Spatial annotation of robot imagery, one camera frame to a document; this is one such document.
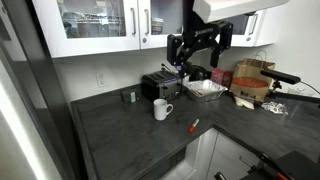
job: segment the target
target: toaster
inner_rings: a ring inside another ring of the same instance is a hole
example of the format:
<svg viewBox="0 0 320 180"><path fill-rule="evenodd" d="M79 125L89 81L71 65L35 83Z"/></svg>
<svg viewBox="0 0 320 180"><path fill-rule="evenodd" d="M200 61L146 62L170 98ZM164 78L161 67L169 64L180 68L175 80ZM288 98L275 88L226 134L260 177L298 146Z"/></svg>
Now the toaster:
<svg viewBox="0 0 320 180"><path fill-rule="evenodd" d="M142 94L151 101L162 98L166 100L180 96L182 80L178 74L158 71L142 77Z"/></svg>

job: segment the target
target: electrical outlet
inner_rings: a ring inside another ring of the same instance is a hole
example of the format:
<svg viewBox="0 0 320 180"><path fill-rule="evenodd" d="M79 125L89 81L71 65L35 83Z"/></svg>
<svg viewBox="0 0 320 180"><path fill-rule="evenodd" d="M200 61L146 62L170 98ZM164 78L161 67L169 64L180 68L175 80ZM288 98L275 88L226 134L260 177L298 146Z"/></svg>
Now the electrical outlet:
<svg viewBox="0 0 320 180"><path fill-rule="evenodd" d="M106 75L103 73L97 73L98 87L107 86Z"/></svg>

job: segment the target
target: dark gray countertop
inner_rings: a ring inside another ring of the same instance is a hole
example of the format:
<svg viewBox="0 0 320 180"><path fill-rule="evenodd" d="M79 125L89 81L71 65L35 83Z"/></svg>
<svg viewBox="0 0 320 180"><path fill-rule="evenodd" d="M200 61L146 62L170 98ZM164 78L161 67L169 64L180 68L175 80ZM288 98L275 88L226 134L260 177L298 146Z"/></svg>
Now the dark gray countertop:
<svg viewBox="0 0 320 180"><path fill-rule="evenodd" d="M313 161L319 158L320 109L315 104L286 100L289 115L275 115L238 107L226 95L207 103L182 95L169 102L174 110L167 119L157 121L151 101L141 96L123 104L119 92L72 102L90 179L139 179L211 127L275 159L293 150ZM189 134L195 119L200 123Z"/></svg>

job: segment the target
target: white mug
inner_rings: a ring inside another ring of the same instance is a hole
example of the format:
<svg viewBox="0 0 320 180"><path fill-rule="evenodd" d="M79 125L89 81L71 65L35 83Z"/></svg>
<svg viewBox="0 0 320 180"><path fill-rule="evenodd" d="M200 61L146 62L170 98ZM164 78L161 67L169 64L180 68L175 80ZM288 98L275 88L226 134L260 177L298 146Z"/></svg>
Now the white mug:
<svg viewBox="0 0 320 180"><path fill-rule="evenodd" d="M164 99L156 99L153 101L153 114L156 120L162 121L165 120L167 115L170 114L173 110L173 105L168 104Z"/></svg>

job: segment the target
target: brown paper bag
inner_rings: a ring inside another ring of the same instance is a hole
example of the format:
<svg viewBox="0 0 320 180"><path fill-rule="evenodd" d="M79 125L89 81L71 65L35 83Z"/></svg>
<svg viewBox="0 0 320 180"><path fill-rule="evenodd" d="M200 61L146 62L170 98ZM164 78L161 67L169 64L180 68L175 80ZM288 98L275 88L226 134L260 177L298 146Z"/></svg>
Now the brown paper bag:
<svg viewBox="0 0 320 180"><path fill-rule="evenodd" d="M273 70L275 66L275 63L271 62L244 59L234 70L230 92L236 95L245 94L256 101L264 102L272 79L261 75L260 71Z"/></svg>

